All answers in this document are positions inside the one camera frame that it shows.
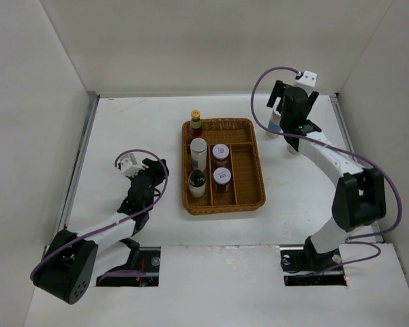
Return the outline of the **silver lid blue label bottle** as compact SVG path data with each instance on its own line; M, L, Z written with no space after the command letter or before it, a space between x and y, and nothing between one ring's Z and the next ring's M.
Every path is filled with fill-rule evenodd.
M267 128L270 129L271 131L267 131L267 135L270 138L277 138L279 137L276 132L281 132L282 129L280 127L280 113L277 111L277 109L272 109L272 113L268 122Z

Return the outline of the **grey lid salt grinder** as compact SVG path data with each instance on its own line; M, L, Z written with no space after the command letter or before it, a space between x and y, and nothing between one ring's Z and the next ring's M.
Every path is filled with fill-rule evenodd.
M288 151L293 155L299 155L299 152L295 150L290 144L287 145Z

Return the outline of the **black cap pepper grinder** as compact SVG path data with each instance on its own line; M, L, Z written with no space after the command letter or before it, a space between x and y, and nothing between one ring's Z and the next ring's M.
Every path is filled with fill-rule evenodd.
M204 195L206 189L206 176L201 170L194 170L188 177L189 191L194 198Z

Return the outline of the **silver lid white spice bottle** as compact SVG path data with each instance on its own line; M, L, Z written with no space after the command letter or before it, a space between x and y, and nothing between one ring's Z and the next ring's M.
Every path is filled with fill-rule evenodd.
M194 170L204 172L207 169L207 142L195 138L190 143L191 163Z

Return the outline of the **small jar red label lid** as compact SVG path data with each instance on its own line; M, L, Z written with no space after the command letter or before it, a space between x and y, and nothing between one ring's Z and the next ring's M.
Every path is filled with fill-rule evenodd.
M230 150L225 144L216 144L212 148L213 163L216 167L225 167L228 163Z

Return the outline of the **red sauce bottle yellow cap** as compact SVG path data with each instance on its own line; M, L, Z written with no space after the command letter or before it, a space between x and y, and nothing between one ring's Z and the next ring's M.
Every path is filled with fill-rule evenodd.
M191 111L190 136L192 139L200 138L203 133L202 120L199 110Z

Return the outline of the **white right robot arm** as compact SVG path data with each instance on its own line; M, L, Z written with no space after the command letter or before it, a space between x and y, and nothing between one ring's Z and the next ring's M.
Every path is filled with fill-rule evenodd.
M386 215L384 177L377 168L364 168L331 148L321 128L308 119L318 92L278 80L268 106L281 115L280 128L289 147L310 159L335 186L331 218L303 246L306 267L316 270L355 230Z

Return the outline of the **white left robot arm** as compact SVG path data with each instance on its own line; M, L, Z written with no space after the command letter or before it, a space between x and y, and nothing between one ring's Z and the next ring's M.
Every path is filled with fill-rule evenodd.
M53 238L42 261L33 269L30 280L35 287L72 305L87 291L97 256L117 243L126 248L116 255L116 263L124 271L139 264L139 247L132 237L149 220L149 212L168 185L169 169L165 159L144 159L122 172L130 180L130 188L117 212L107 220L83 232L61 230Z

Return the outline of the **brown wicker divided basket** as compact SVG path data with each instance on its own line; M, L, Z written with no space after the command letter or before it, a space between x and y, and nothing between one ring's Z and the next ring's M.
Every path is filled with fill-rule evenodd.
M190 123L181 128L181 187L183 206L191 215L210 215L254 211L266 200L264 182L253 123L243 118L202 120L201 137L208 146L204 195L195 198L189 191L188 177L193 170L190 143ZM213 171L212 148L225 144L229 148L226 168L231 173L228 191L218 192Z

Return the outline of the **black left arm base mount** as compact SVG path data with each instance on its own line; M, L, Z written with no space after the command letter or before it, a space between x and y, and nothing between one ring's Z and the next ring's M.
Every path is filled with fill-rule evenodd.
M160 280L161 248L141 247L135 240L121 240L127 260L98 275L97 287L157 287Z

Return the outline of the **metal table edge rail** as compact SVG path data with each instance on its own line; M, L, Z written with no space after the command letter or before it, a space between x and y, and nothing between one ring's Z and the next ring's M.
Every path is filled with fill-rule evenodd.
M77 154L76 154L76 158L75 158L75 162L74 162L74 166L72 170L72 175L71 175L70 183L67 187L65 202L63 204L63 208L61 209L61 214L59 216L59 222L56 227L56 232L59 232L68 226L72 207L74 204L74 199L76 196L76 191L78 189L78 183L80 180L82 167L83 167L84 160L85 160L85 155L87 152L89 139L91 136L91 131L92 131L94 120L95 120L95 114L96 114L98 103L100 100L100 95L97 94L95 91L88 91L87 95L89 97L89 105L86 111L86 117L85 117L84 125L82 127L82 133L81 133L78 150L77 150Z

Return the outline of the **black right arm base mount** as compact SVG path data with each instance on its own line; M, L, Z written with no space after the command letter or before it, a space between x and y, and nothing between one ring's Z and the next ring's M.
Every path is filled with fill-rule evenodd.
M281 268L285 286L347 286L346 276L341 264L339 249L308 259L302 248L283 248L280 250Z

